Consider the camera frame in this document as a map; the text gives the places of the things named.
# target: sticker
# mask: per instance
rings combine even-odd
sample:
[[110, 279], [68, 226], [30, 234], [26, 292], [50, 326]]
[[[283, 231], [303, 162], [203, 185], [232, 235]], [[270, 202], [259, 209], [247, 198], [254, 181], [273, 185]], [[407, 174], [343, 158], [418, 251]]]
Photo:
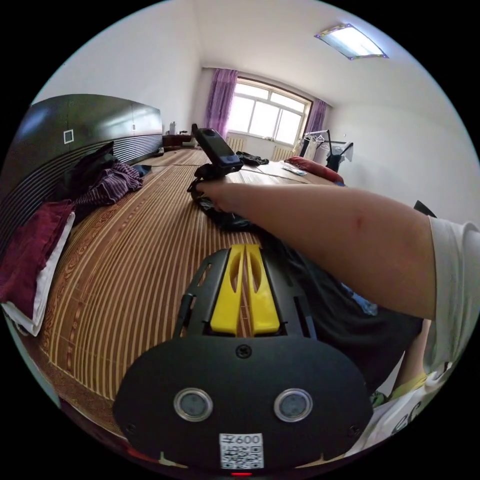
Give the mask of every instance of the sticker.
[[264, 468], [264, 440], [261, 433], [221, 433], [219, 441], [221, 468]]

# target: hand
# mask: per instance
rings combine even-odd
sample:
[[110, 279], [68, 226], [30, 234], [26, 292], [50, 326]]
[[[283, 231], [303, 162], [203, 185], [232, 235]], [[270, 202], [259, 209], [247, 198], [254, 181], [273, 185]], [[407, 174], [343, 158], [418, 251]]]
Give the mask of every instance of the hand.
[[197, 183], [196, 191], [204, 194], [212, 202], [218, 212], [232, 212], [232, 202], [229, 199], [229, 184], [225, 178], [220, 180], [202, 181]]

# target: ceiling light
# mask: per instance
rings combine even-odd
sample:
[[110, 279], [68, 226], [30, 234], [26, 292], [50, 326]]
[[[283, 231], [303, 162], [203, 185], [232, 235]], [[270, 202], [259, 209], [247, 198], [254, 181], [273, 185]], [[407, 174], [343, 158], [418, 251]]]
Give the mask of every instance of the ceiling light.
[[330, 45], [350, 60], [371, 57], [388, 58], [375, 43], [349, 23], [317, 33], [315, 38]]

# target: window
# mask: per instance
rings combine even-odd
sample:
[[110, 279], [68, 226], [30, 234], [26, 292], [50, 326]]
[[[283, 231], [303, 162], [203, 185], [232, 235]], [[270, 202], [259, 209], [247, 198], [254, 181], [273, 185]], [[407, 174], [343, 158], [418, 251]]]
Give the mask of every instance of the window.
[[305, 126], [311, 102], [262, 83], [239, 80], [227, 129], [294, 145]]

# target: striped mat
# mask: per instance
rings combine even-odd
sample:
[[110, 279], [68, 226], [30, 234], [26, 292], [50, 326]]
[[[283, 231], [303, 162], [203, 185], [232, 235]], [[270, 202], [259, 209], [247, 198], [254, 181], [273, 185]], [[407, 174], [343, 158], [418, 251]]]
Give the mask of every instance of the striped mat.
[[[249, 233], [220, 232], [193, 204], [186, 190], [207, 162], [201, 150], [152, 158], [144, 162], [152, 173], [141, 190], [76, 226], [55, 271], [42, 330], [21, 338], [58, 395], [117, 435], [112, 404], [122, 378], [143, 352], [172, 337], [180, 299], [202, 260], [258, 242]], [[227, 179], [305, 182], [275, 168], [244, 167]], [[238, 335], [250, 334], [244, 294]]]

